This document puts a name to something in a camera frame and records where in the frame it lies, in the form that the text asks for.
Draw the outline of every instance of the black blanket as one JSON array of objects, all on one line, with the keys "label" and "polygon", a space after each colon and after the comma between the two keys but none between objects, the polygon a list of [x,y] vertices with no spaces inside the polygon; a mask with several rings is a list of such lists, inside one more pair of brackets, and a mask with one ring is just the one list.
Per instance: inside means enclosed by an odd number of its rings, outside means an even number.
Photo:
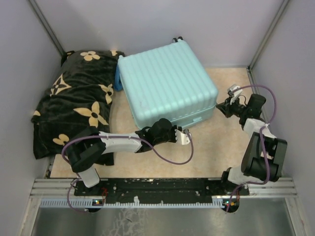
[{"label": "black blanket", "polygon": [[[117,60],[121,52],[68,52],[51,88],[47,89],[31,119],[36,159],[61,153],[66,142],[89,126],[110,132],[109,113],[114,93]],[[113,165],[113,154],[98,164]]]}]

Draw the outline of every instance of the blue object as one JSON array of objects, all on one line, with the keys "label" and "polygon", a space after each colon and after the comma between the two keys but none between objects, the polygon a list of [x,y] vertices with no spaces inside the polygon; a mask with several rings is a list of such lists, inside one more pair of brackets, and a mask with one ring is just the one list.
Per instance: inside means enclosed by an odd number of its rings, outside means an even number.
[{"label": "blue object", "polygon": [[120,72],[119,72],[118,64],[117,64],[117,66],[116,66],[114,89],[115,89],[116,91],[121,91],[121,90],[123,90],[123,85],[122,85],[122,82],[121,82],[121,80],[120,80]]},{"label": "blue object", "polygon": [[120,57],[118,66],[140,129],[160,118],[188,128],[212,116],[218,89],[185,41]]}]

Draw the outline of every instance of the beige floor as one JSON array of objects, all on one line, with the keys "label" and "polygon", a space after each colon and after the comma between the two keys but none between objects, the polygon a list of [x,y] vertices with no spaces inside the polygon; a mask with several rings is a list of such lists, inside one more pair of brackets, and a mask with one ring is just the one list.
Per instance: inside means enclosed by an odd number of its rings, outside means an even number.
[{"label": "beige floor", "polygon": [[[226,90],[233,84],[249,85],[245,68],[211,68],[207,69],[217,85],[219,95],[217,102],[227,98]],[[249,99],[252,90],[245,89],[243,94]],[[123,91],[116,92],[111,110],[112,133],[131,133],[137,130]],[[186,165],[177,166],[159,159],[152,151],[146,153],[119,152],[115,156],[114,166],[94,165],[100,177],[220,177],[228,167],[241,164],[249,137],[238,123],[236,117],[225,118],[215,109],[211,119],[193,127],[194,157]],[[182,162],[190,156],[190,146],[161,144],[157,151],[164,157]],[[71,167],[56,156],[51,177],[76,177]]]}]

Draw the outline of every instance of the gray wall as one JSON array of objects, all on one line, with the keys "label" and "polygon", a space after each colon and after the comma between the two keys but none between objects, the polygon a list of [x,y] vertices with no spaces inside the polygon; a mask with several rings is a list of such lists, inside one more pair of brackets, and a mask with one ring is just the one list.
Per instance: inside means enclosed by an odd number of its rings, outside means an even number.
[{"label": "gray wall", "polygon": [[30,119],[60,57],[26,0],[0,1],[0,235],[16,235],[33,180]]},{"label": "gray wall", "polygon": [[142,52],[183,36],[204,66],[247,66],[282,0],[37,0],[66,51]]},{"label": "gray wall", "polygon": [[[291,1],[253,72],[278,99],[272,130],[288,141],[284,170],[293,176],[315,232],[314,13],[314,0]],[[272,110],[269,102],[269,116]]]}]

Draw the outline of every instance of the black mounting plate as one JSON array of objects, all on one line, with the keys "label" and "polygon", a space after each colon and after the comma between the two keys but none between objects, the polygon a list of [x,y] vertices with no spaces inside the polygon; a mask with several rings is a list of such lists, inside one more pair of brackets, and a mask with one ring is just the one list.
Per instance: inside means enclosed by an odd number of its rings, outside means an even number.
[{"label": "black mounting plate", "polygon": [[[106,203],[133,203],[137,196],[141,204],[212,203],[212,196],[226,196],[221,180],[211,178],[107,178],[92,188],[77,182],[75,196],[102,196]],[[242,188],[240,195],[249,195]]]}]

